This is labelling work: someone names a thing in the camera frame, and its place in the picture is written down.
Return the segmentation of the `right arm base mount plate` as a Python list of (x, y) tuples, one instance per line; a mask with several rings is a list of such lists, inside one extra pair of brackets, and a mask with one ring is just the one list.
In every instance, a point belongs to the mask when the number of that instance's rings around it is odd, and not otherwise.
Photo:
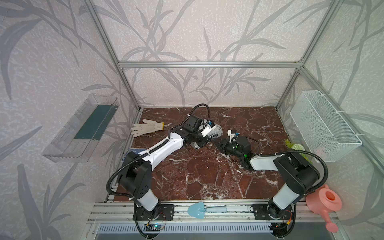
[(254, 214), (255, 220), (265, 221), (288, 221), (293, 217), (294, 210), (292, 206), (281, 210), (278, 207), (270, 206), (269, 204), (253, 204), (249, 210)]

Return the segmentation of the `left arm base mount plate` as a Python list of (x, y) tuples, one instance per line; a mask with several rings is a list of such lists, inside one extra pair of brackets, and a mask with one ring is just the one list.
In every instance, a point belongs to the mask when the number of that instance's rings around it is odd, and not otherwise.
[(148, 211), (144, 207), (134, 205), (134, 220), (137, 221), (172, 221), (175, 213), (175, 205), (160, 204), (155, 206), (152, 211)]

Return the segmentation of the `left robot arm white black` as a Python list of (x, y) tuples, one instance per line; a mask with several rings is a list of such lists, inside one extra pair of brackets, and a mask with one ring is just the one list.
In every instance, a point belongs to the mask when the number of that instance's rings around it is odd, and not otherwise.
[(203, 147), (210, 140), (208, 134), (212, 128), (209, 106), (196, 105), (182, 123), (169, 130), (162, 141), (139, 154), (127, 154), (123, 165), (108, 179), (107, 193), (128, 197), (148, 212), (158, 210), (160, 201), (151, 190), (152, 171), (186, 145)]

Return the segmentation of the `silver aluminium poker case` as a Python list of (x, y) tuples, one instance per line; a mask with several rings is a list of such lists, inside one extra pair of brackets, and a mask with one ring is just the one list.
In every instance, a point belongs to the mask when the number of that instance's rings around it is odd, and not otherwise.
[(209, 125), (206, 124), (201, 130), (198, 130), (193, 135), (190, 145), (195, 149), (201, 149), (211, 140), (217, 139), (223, 135), (223, 130), (220, 125)]

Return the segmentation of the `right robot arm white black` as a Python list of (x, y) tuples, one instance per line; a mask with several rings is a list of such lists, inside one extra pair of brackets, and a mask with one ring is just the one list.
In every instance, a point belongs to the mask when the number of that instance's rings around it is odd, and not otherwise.
[(252, 152), (249, 140), (244, 136), (221, 137), (213, 143), (222, 154), (237, 157), (248, 171), (279, 172), (285, 183), (268, 205), (269, 214), (274, 218), (327, 181), (328, 166), (318, 155), (303, 150), (257, 155)]

